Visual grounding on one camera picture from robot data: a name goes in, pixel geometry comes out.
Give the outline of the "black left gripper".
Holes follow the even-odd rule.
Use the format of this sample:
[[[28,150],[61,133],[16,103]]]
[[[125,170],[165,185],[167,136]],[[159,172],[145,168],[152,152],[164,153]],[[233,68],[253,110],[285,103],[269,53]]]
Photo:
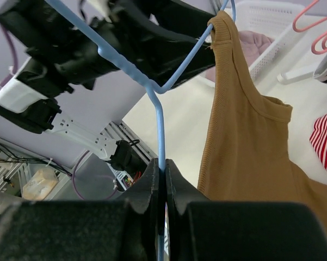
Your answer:
[[[159,86],[185,60],[213,15],[183,1],[109,1],[119,53]]]

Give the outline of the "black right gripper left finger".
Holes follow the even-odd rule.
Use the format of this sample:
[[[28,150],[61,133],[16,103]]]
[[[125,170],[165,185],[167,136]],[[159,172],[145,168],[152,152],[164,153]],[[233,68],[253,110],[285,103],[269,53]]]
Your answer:
[[[151,159],[143,175],[119,196],[120,201],[128,203],[138,214],[146,213],[150,208],[157,209],[159,191],[158,159]]]

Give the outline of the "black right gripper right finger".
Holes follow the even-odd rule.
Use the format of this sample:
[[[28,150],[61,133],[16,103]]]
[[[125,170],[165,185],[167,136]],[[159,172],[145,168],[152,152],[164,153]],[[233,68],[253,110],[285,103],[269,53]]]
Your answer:
[[[189,183],[172,159],[166,160],[165,168],[168,210],[183,215],[191,202],[206,202],[208,198]]]

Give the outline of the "blue wire hanger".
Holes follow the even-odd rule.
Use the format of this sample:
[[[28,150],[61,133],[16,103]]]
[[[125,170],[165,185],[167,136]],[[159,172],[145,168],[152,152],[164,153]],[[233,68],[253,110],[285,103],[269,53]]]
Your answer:
[[[157,259],[164,260],[164,228],[165,228],[165,202],[166,202],[166,188],[165,182],[165,129],[164,129],[164,114],[162,104],[160,103],[157,94],[166,93],[174,83],[182,75],[183,71],[190,64],[192,59],[201,48],[207,37],[210,35],[213,25],[209,24],[198,39],[195,46],[186,56],[182,64],[163,85],[159,86],[156,82],[149,79],[143,74],[133,63],[128,61],[122,54],[118,53],[105,39],[98,33],[91,29],[85,22],[83,22],[73,11],[71,11],[61,1],[47,1],[53,9],[71,22],[77,29],[79,29],[85,36],[87,36],[93,43],[98,46],[98,54],[110,61],[117,68],[121,69],[125,74],[130,76],[134,81],[143,86],[146,90],[148,97],[156,110],[157,119],[157,140],[158,140],[158,167],[159,167],[159,192],[158,192],[158,246],[157,246]]]

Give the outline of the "tan tank top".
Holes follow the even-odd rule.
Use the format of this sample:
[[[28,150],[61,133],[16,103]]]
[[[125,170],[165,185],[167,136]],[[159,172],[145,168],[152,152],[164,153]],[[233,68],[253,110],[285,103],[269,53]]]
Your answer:
[[[292,107],[258,92],[232,18],[220,11],[209,24],[215,91],[198,189],[212,200],[301,202],[327,226],[327,185],[288,156]]]

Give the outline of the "mauve tank top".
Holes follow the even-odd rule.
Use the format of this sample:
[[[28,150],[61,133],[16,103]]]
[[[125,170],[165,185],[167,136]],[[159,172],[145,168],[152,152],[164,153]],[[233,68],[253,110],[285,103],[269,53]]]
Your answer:
[[[239,31],[238,35],[248,67],[274,42],[273,38],[248,30]]]

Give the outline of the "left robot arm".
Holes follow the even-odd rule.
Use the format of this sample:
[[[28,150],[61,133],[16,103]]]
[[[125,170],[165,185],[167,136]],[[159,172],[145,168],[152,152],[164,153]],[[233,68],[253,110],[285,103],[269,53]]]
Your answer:
[[[90,27],[159,86],[183,63],[212,17],[183,1],[109,1],[105,6],[109,21],[94,17]],[[9,116],[30,132],[52,127],[58,95],[73,92],[73,85],[92,89],[98,77],[118,70],[45,1],[6,1],[0,7],[0,24],[30,56],[18,79],[47,96],[47,101]]]

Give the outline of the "pink hanger on rack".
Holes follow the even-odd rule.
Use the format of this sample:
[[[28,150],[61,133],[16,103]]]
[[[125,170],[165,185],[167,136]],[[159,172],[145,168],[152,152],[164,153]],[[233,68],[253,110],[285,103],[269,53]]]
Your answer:
[[[316,46],[317,44],[320,43],[321,44],[321,49],[320,50],[317,50]],[[322,35],[320,35],[319,37],[317,37],[312,45],[311,45],[311,52],[313,54],[316,54],[316,55],[321,55],[321,54],[324,54],[324,53],[327,53],[327,31],[325,33],[323,33]]]
[[[327,1],[309,1],[307,6],[295,17],[292,28],[303,33],[327,21]]]

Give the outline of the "white plastic basket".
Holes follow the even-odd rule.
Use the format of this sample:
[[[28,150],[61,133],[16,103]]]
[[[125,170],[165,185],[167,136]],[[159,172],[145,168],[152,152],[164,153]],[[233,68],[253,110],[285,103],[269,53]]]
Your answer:
[[[293,43],[292,23],[303,9],[303,5],[290,2],[236,3],[236,27],[252,80],[256,80]]]

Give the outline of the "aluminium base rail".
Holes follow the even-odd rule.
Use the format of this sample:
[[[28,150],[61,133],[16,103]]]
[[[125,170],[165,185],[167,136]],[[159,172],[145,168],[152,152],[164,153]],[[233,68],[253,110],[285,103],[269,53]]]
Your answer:
[[[101,134],[119,145],[107,163],[116,178],[117,190],[123,192],[142,176],[157,155],[124,122],[111,122]]]

